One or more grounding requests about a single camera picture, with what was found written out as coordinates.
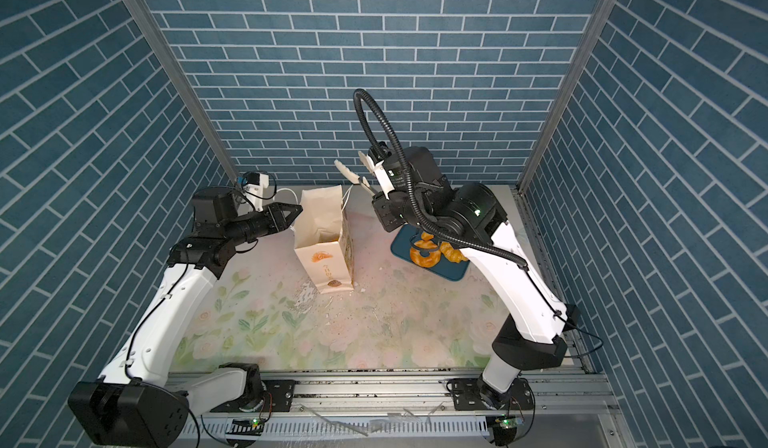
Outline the white printed paper bag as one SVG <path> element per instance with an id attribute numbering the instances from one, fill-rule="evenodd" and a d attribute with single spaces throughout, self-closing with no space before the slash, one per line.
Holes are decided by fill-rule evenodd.
<path id="1" fill-rule="evenodd" d="M 302 212 L 292 225 L 294 252 L 317 291 L 353 291 L 353 243 L 342 186 L 280 188 L 277 193 L 279 201 L 292 193 L 301 205 Z"/>

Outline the silver metal tongs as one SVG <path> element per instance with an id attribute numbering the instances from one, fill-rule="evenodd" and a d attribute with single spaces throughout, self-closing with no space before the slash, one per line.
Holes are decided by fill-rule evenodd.
<path id="1" fill-rule="evenodd" d="M 366 155 L 367 155 L 366 153 L 362 151 L 358 151 L 358 157 L 360 159 L 360 162 L 362 163 L 364 168 L 367 170 L 367 172 L 371 175 L 371 177 L 375 178 L 375 176 L 367 168 Z M 371 181 L 368 179 L 368 177 L 365 174 L 358 174 L 357 172 L 350 169 L 347 165 L 345 165 L 339 159 L 334 160 L 334 166 L 353 185 L 358 185 L 363 187 L 368 193 L 370 193 L 373 196 L 376 196 L 377 194 L 381 194 L 384 197 L 384 194 L 381 192 L 377 180 L 376 180 L 376 183 L 378 186 L 378 190 L 375 190 L 374 186 L 371 184 Z"/>

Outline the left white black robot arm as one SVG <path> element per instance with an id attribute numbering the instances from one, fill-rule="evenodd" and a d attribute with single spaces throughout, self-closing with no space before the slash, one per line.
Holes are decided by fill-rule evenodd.
<path id="1" fill-rule="evenodd" d="M 68 406 L 90 441 L 101 446 L 169 447 L 201 415 L 225 404 L 261 411 L 272 396 L 256 364 L 229 362 L 176 390 L 166 384 L 174 354 L 201 302 L 228 262 L 265 236 L 288 230 L 298 204 L 262 207 L 234 187 L 194 193 L 193 230 L 170 250 L 163 279 L 126 343 L 94 381 L 81 381 Z"/>

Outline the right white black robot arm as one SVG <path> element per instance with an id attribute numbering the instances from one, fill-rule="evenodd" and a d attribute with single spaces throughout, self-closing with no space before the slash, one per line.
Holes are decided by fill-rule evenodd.
<path id="1" fill-rule="evenodd" d="M 475 392 L 492 408 L 516 400 L 528 409 L 533 400 L 523 394 L 520 373 L 562 364 L 567 351 L 563 334 L 575 325 L 578 311 L 560 301 L 532 269 L 490 188 L 476 182 L 451 187 L 424 147 L 408 147 L 405 155 L 407 166 L 391 152 L 360 156 L 380 185 L 372 199 L 374 211 L 386 231 L 405 224 L 426 230 L 421 220 L 429 219 L 439 228 L 436 239 L 458 249 L 485 276 L 509 315 L 492 342 Z"/>

